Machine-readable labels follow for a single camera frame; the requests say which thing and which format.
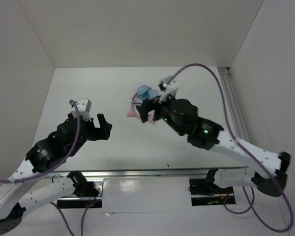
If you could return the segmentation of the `pink and blue cat-ear headphones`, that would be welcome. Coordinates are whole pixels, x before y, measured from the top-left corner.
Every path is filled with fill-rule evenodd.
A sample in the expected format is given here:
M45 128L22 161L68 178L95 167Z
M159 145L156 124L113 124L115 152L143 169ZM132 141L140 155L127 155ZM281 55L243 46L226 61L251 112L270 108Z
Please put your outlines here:
M153 99L158 96L159 92L157 90L152 89L151 87L146 85L139 86L137 91L131 98L130 109L127 112L126 116L129 118L138 118L139 120L141 120L136 106L142 104L145 99Z

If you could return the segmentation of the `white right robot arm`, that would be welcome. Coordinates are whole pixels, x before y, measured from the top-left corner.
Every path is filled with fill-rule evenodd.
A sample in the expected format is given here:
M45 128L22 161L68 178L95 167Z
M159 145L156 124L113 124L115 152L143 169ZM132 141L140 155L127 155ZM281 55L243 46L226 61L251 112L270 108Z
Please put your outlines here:
M282 196L291 160L289 153L266 151L234 136L221 125L198 116L198 108L187 99L172 97L159 102L157 97L144 100L136 108L142 122L147 122L149 112L153 111L153 120L164 120L178 135L186 136L192 146L225 155L244 165L229 171L219 168L209 170L205 180L208 192L242 186L255 187L268 196Z

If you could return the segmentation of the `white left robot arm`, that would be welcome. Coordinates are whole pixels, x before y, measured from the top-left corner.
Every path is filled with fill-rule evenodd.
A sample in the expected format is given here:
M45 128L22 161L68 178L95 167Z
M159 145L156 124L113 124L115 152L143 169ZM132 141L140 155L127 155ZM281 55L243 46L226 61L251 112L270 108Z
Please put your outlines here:
M58 125L56 131L29 150L11 178L17 180L42 174L55 167L66 156L74 156L86 141L109 139L112 125L106 122L103 114L98 114L97 118L99 128L94 126L92 120L77 121L69 114L68 119ZM23 218L57 198L69 195L98 196L94 184L88 182L80 171L71 171L50 185L31 191L38 181L38 178L22 180L5 183L0 187L0 235L15 229Z

